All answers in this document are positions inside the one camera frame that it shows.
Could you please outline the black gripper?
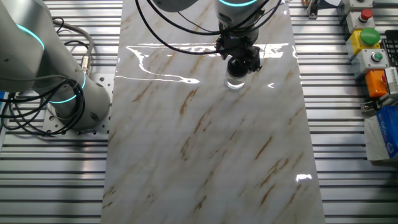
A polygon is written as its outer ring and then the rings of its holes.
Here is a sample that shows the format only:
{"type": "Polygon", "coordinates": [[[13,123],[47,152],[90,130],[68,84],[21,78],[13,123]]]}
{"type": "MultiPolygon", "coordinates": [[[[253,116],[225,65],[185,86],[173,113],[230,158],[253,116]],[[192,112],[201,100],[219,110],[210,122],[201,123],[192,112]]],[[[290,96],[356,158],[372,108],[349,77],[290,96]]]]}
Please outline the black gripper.
{"type": "Polygon", "coordinates": [[[248,50],[248,70],[250,72],[258,72],[261,66],[261,59],[259,55],[260,48],[253,46],[257,41],[258,35],[245,35],[243,37],[232,37],[229,35],[220,35],[217,38],[215,44],[216,53],[220,54],[222,60],[230,55],[232,57],[238,57],[241,55],[241,51],[248,50]]]}

